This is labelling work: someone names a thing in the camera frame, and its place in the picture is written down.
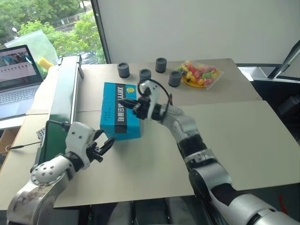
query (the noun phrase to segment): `blue box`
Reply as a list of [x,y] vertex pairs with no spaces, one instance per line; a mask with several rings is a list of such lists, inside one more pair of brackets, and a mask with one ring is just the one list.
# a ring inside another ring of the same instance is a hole
[[136,86],[121,83],[104,83],[100,128],[108,138],[116,140],[141,137],[139,119],[131,109],[123,107],[118,100],[136,99]]

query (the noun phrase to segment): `bag of candy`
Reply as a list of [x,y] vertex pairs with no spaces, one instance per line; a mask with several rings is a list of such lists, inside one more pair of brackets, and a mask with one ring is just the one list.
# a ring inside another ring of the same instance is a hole
[[209,90],[224,74],[224,72],[213,66],[186,61],[175,70],[181,72],[184,83]]

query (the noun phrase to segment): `black cup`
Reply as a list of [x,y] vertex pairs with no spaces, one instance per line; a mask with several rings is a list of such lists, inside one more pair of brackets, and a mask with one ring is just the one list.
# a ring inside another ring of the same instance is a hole
[[181,81],[181,73],[178,71],[172,71],[169,77],[169,85],[171,87],[178,87]]
[[119,76],[121,78],[127,78],[129,77],[130,73],[129,73],[129,65],[126,62],[122,62],[118,64],[118,72],[119,72]]
[[140,70],[140,81],[151,79],[151,71],[149,69]]
[[157,58],[155,63],[155,71],[158,73],[164,73],[167,67],[167,60],[165,58]]

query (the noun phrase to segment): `laptop screen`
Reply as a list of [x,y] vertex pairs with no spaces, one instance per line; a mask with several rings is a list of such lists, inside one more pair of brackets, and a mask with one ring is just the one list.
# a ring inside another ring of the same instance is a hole
[[26,45],[0,50],[0,91],[42,81]]

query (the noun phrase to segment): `yellow plate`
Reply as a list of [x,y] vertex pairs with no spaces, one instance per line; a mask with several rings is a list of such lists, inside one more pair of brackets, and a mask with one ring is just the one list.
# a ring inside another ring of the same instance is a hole
[[205,88],[205,86],[200,86],[197,83],[193,83],[193,82],[187,82],[187,78],[185,76],[182,76],[183,82],[186,83],[189,86],[195,87],[195,88]]

